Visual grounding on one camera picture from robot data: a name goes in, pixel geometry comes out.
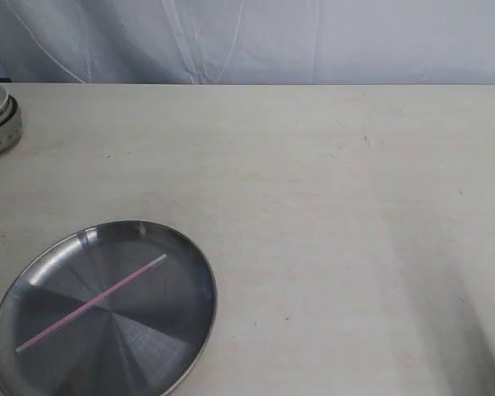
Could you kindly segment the pink straw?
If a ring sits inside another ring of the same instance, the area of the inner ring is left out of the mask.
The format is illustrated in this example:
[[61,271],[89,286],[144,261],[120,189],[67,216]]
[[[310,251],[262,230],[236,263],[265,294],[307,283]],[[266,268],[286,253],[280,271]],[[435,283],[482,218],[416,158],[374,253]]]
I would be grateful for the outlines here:
[[30,338],[29,340],[23,342],[20,346],[17,346],[15,349],[15,353],[21,353],[21,352],[25,351],[26,349],[33,347],[37,342],[40,342],[45,337],[48,337],[49,335],[58,331],[60,328],[71,323],[73,320],[75,320],[76,318],[78,318],[82,314],[86,313],[89,309],[94,307],[96,304],[102,302],[104,299],[106,299],[110,295],[114,294],[117,290],[121,289],[123,286],[127,285],[128,283],[130,283],[134,279],[143,275],[145,272],[149,271],[150,269],[155,267],[157,264],[163,262],[166,259],[167,259],[167,254],[164,253],[164,254],[160,255],[159,257],[153,259],[151,262],[140,267],[138,270],[132,272],[127,277],[123,278],[119,282],[112,285],[110,288],[104,290],[103,292],[101,292],[99,295],[97,295],[93,299],[88,300],[86,303],[82,304],[81,306],[79,306],[77,309],[75,309],[71,313],[68,313],[66,316],[62,317],[57,322],[51,324],[46,329],[37,333],[35,336]]

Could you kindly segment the round stainless steel plate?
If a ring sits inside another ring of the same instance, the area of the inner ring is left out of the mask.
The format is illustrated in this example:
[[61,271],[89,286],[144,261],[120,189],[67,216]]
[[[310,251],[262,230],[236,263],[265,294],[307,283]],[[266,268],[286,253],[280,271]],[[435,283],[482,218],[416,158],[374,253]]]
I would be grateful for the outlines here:
[[[21,353],[16,347],[166,253],[167,259]],[[191,371],[217,309],[214,273],[187,236],[121,220],[58,241],[0,303],[4,395],[166,395]]]

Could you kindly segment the white backdrop cloth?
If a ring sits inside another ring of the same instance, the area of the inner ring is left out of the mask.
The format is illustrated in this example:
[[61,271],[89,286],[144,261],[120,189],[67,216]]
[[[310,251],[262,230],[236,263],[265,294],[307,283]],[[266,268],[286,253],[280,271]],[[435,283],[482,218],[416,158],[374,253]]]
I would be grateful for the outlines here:
[[19,83],[495,83],[495,1],[0,1]]

